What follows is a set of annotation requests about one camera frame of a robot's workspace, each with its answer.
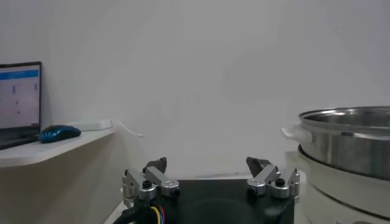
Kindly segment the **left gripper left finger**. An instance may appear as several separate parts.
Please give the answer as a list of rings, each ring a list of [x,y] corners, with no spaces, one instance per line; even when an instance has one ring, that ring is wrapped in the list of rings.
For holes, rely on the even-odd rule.
[[[142,170],[129,168],[122,176],[122,202],[127,207],[151,205],[158,196],[180,197],[178,180],[165,175],[167,158],[149,161]]]

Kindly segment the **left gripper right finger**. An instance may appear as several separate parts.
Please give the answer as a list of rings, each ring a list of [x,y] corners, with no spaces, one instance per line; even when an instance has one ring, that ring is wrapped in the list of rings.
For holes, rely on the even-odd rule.
[[[280,170],[266,159],[249,156],[246,163],[252,174],[252,178],[246,181],[249,198],[262,197],[268,192],[276,199],[292,197],[296,203],[299,201],[300,173],[296,168],[285,167]]]

